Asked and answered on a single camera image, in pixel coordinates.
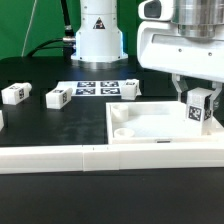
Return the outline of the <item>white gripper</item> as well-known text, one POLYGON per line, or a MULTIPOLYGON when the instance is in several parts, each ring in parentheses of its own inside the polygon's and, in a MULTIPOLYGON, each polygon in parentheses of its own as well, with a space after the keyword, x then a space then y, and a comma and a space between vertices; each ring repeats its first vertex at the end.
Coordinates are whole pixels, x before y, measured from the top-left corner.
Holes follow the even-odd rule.
POLYGON ((137 33, 137 58, 143 68, 175 73, 172 82, 178 101, 188 90, 183 76, 214 81, 210 109, 219 107, 224 83, 224 25, 217 26, 215 36, 207 39, 181 36, 170 22, 144 21, 137 33))

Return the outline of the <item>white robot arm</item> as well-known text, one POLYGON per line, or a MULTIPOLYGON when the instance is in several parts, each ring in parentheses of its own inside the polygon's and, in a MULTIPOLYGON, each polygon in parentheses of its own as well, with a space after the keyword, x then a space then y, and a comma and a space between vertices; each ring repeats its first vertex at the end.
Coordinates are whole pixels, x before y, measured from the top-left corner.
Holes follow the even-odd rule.
MULTIPOLYGON (((117 27, 117 0, 80 0, 81 27, 72 59, 96 68, 125 59, 123 34, 117 27)), ((224 85, 224 0, 144 0, 137 32, 137 58, 147 69, 210 80, 217 107, 224 85)))

